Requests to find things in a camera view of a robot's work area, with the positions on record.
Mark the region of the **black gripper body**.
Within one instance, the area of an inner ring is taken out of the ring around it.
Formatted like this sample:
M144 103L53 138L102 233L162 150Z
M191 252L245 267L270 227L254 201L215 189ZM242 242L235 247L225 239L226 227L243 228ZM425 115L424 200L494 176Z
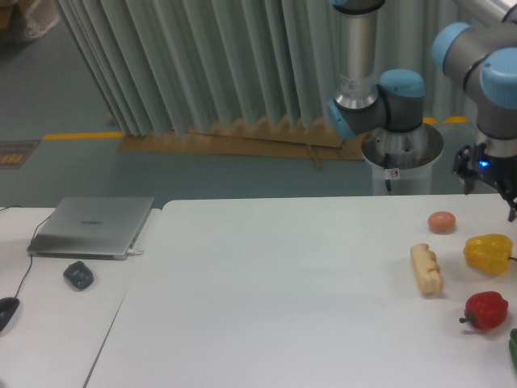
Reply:
M501 192L516 192L516 148L483 141L474 146L473 169L479 180Z

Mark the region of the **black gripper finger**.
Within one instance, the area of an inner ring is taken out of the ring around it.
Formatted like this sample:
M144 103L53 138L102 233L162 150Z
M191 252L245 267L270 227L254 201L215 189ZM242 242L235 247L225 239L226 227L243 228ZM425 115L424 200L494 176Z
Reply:
M499 184L499 195L501 198L504 199L505 202L507 202L509 206L509 213L507 220L508 221L514 221L516 218L516 193L515 188L510 185L506 185L505 183Z
M473 192L477 180L477 172L470 166L471 152L469 145L462 147L457 151L452 165L452 172L463 184L465 195Z

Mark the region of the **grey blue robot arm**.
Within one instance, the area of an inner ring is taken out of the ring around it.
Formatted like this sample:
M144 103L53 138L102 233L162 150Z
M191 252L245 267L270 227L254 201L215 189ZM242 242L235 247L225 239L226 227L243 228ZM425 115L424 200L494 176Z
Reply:
M334 1L343 17L346 46L341 82L327 104L336 132L349 139L373 132L366 158L385 169L414 169L436 160L441 136L423 123L424 81L411 70L395 69L373 76L376 21L380 1ZM464 1L462 7L494 19L484 31L452 23L434 39L431 55L437 68L477 107L477 135L462 147L452 171L464 192L476 182L495 189L516 212L516 6L500 1Z

